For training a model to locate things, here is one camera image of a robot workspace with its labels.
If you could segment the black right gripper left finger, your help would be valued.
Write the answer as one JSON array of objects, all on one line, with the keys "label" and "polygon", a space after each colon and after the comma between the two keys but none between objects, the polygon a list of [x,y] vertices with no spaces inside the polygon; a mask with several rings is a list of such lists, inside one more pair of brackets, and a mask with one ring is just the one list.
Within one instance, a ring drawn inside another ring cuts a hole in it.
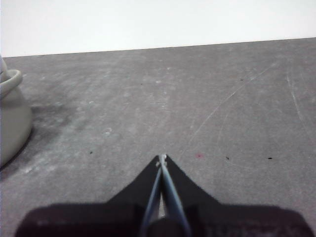
[{"label": "black right gripper left finger", "polygon": [[55,203],[29,211],[17,237],[135,237],[157,183],[158,156],[106,202]]}]

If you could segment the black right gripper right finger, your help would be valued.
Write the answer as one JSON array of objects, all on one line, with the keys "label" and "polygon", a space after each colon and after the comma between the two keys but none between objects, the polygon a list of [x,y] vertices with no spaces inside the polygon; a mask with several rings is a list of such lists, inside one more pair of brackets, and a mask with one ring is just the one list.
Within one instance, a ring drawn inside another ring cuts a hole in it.
[{"label": "black right gripper right finger", "polygon": [[309,225],[293,210],[271,205],[224,204],[162,155],[166,204],[193,237],[307,237]]}]

